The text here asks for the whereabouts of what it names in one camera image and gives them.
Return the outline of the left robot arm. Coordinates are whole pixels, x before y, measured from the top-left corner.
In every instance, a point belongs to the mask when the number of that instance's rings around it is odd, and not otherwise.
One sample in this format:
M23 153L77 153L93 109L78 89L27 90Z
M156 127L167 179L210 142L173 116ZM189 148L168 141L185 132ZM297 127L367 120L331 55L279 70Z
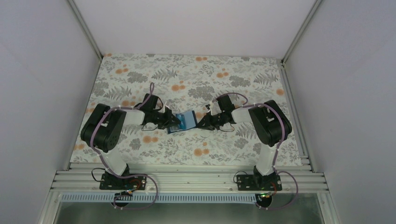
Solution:
M112 177L112 184L118 189L130 183L129 167L117 148L124 122L141 127L152 123L162 130L182 124L165 104L157 108L158 101L158 96L147 93L143 102L132 108L98 104L81 130L81 140L99 155L106 173Z

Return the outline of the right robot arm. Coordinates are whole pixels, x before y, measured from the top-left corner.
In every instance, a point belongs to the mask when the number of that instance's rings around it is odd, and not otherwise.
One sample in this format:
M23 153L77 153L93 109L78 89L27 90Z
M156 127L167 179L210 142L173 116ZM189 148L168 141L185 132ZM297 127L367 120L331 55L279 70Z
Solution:
M259 160L253 170L253 184L259 190L266 189L276 180L276 159L283 141L292 132L292 125L274 100L235 107L228 94L217 97L220 112L212 114L212 104L208 112L198 122L197 128L219 130L225 124L252 123L261 141Z

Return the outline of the blue credit card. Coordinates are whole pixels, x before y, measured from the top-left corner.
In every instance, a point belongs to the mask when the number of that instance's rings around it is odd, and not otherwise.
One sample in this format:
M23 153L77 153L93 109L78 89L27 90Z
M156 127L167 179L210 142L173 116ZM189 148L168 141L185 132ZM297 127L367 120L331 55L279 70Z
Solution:
M177 119L180 123L177 125L178 130L185 130L186 123L185 123L185 116L183 114L176 114Z

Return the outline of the blue card holder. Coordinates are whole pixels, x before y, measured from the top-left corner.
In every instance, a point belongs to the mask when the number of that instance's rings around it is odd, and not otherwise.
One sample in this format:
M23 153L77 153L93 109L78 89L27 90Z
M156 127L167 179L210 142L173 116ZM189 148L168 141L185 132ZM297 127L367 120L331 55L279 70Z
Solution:
M167 128L167 133L176 133L194 129L197 127L197 118L194 110L177 113L176 118L179 119L180 124Z

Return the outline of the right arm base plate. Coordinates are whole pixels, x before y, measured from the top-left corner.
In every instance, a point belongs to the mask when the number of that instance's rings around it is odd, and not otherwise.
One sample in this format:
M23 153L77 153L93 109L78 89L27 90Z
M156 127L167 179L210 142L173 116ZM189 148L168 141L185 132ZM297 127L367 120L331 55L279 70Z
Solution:
M237 175L236 182L239 191L281 191L283 189L279 175Z

